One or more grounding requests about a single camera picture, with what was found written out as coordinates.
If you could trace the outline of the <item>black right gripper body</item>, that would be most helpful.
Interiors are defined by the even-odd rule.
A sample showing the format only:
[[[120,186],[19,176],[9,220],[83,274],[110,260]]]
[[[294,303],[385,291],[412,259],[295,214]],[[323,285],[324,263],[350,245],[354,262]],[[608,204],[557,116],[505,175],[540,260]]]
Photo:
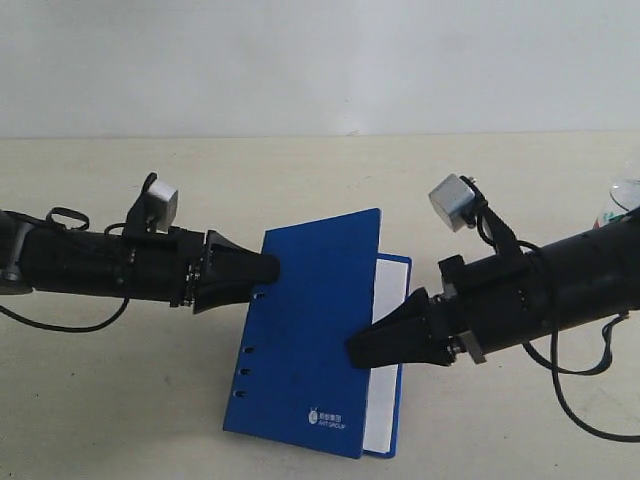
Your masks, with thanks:
[[[422,314],[422,361],[450,366],[458,352],[482,363],[491,353],[538,333],[538,255],[491,255],[471,263],[439,262],[443,292]]]

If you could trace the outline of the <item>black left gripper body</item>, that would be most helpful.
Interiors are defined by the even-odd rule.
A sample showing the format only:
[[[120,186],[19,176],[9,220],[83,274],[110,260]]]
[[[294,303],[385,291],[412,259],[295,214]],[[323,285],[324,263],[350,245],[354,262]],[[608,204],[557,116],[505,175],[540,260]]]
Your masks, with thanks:
[[[204,233],[171,227],[168,233],[134,232],[121,235],[125,248],[124,292],[132,299],[190,306],[194,278],[204,247]]]

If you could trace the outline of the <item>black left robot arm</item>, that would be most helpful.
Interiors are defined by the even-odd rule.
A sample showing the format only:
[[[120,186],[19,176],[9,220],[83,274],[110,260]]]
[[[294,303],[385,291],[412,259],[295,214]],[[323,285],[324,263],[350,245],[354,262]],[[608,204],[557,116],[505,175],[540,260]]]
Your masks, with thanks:
[[[215,230],[171,227],[119,235],[32,225],[16,259],[20,279],[44,292],[166,302],[201,313],[247,303],[274,283],[280,263]]]

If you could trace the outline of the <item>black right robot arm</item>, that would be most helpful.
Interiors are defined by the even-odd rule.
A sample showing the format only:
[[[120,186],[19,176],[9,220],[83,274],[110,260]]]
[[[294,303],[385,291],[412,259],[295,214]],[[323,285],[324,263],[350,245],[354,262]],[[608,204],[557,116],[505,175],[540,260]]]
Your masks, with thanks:
[[[502,229],[505,247],[466,262],[439,262],[442,293],[419,288],[390,314],[349,337],[355,368],[475,363],[488,355],[639,307],[639,213],[632,211],[529,252]]]

